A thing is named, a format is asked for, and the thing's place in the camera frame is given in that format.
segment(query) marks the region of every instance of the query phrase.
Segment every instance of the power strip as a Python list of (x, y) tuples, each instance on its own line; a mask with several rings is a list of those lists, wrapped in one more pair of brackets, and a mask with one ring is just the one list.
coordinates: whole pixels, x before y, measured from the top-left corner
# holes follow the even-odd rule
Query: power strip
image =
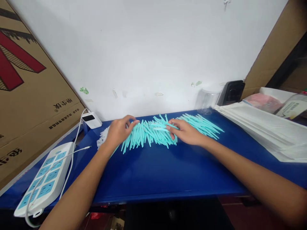
[(72, 155), (66, 158), (64, 157), (72, 153), (74, 149), (75, 144), (73, 142), (68, 142), (50, 151), (33, 182), (17, 206), (14, 216), (26, 216), (27, 204), (37, 183), (39, 184), (30, 200), (28, 216), (33, 215), (34, 218), (38, 217), (42, 214), (44, 209), (60, 195)]

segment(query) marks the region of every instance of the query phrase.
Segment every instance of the charging cable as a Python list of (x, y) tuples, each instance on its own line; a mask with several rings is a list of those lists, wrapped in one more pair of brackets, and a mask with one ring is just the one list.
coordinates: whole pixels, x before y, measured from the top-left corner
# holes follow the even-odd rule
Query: charging cable
[[(79, 134), (80, 126), (81, 126), (81, 122), (82, 122), (82, 116), (83, 116), (85, 110), (87, 110), (87, 111), (89, 112), (89, 110), (88, 110), (87, 108), (85, 108), (85, 109), (83, 110), (82, 114), (81, 114), (80, 122), (79, 122), (79, 127), (78, 127), (77, 135), (76, 135), (76, 138), (75, 138), (75, 141), (74, 141), (74, 145), (73, 145), (73, 146), (76, 145), (76, 141), (77, 141), (77, 138), (78, 138), (78, 134)], [(70, 172), (71, 172), (71, 170), (72, 170), (72, 168), (73, 168), (73, 163), (74, 163), (74, 155), (72, 155), (72, 157), (71, 157), (70, 168), (69, 168), (68, 175), (67, 175), (67, 177), (66, 177), (65, 183), (64, 183), (64, 185), (63, 185), (63, 188), (62, 188), (62, 191), (61, 191), (61, 194), (60, 194), (60, 199), (61, 199), (62, 196), (63, 196), (63, 192), (64, 192), (64, 189), (65, 189), (66, 183), (67, 183), (68, 178), (69, 178), (69, 176), (70, 176)]]
[[(77, 150), (77, 151), (74, 151), (74, 152), (68, 154), (67, 156), (61, 158), (60, 160), (54, 162), (54, 165), (55, 165), (56, 163), (60, 162), (61, 160), (65, 159), (66, 157), (68, 157), (68, 156), (74, 154), (75, 152), (79, 152), (79, 151), (81, 151), (81, 150), (89, 149), (90, 147), (91, 147), (91, 146), (88, 146), (88, 147), (79, 149), (79, 150)], [(30, 203), (31, 203), (30, 201), (31, 201), (31, 199), (32, 199), (32, 196), (33, 196), (34, 191), (36, 190), (37, 186), (40, 184), (40, 182), (42, 181), (42, 179), (44, 179), (44, 177), (47, 175), (47, 173), (49, 173), (50, 170), (52, 170), (52, 167), (50, 167), (50, 169), (44, 174), (44, 176), (42, 176), (42, 178), (39, 180), (39, 182), (35, 185), (35, 187), (34, 187), (32, 193), (31, 193), (31, 195), (30, 195), (30, 197), (29, 197), (28, 203), (27, 203), (25, 219), (26, 219), (26, 223), (27, 223), (30, 227), (32, 227), (32, 228), (37, 228), (37, 227), (39, 227), (40, 225), (34, 225), (34, 224), (32, 224), (31, 221), (30, 221), (30, 219), (29, 219), (28, 212), (29, 212), (29, 206), (30, 206)]]

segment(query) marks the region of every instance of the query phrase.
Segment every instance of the black device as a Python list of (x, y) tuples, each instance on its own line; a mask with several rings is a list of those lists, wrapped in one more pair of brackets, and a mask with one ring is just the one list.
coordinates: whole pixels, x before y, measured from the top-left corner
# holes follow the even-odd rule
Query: black device
[(244, 87), (245, 83), (242, 80), (227, 82), (223, 91), (221, 92), (217, 105), (222, 106), (239, 102), (241, 100)]

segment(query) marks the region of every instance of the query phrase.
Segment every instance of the pink package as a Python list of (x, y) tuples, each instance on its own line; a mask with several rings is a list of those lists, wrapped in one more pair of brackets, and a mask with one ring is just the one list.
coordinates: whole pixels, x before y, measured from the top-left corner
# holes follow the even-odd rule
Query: pink package
[(283, 105), (279, 100), (262, 93), (248, 96), (247, 98), (243, 99), (243, 101), (268, 113), (274, 113)]

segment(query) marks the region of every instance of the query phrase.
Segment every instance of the green stain on wall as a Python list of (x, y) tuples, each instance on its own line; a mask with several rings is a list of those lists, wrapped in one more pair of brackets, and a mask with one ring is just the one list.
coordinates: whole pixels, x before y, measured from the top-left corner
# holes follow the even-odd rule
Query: green stain on wall
[(85, 94), (89, 94), (89, 91), (85, 87), (81, 87), (80, 92), (84, 92)]
[(196, 82), (196, 86), (200, 85), (201, 83), (202, 83), (202, 81)]

